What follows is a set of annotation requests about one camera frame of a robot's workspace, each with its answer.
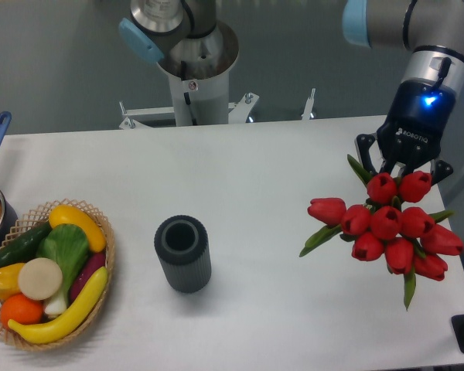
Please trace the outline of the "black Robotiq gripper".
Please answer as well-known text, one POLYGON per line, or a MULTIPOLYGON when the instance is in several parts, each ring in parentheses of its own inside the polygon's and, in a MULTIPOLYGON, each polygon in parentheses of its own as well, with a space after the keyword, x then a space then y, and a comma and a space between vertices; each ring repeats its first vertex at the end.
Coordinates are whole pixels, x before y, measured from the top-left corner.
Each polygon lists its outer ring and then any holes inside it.
POLYGON ((394 101, 376 134, 359 134, 355 139, 358 158, 370 174, 377 174, 370 149, 378 142, 382 172, 402 165, 413 172, 430 162, 431 184, 448 178, 453 167, 441 158, 441 140, 455 106, 455 94, 418 81, 405 81, 397 89, 394 101))

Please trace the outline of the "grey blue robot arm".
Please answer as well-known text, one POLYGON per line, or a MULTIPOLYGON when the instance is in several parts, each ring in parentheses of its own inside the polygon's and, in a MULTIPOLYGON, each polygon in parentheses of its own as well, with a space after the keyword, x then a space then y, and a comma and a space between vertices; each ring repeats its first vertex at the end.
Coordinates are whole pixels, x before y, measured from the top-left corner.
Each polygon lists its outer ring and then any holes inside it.
MULTIPOLYGON (((384 123, 356 139, 360 163, 376 174, 370 147, 377 145, 382 172, 408 175, 429 164, 432 182, 452 174, 440 158, 441 140, 464 84, 464 1, 349 1, 343 35, 354 45, 401 46, 411 58, 384 123)), ((179 126, 229 121, 229 72, 237 37, 217 19, 213 1, 133 1, 121 20, 121 38, 169 78, 179 126)))

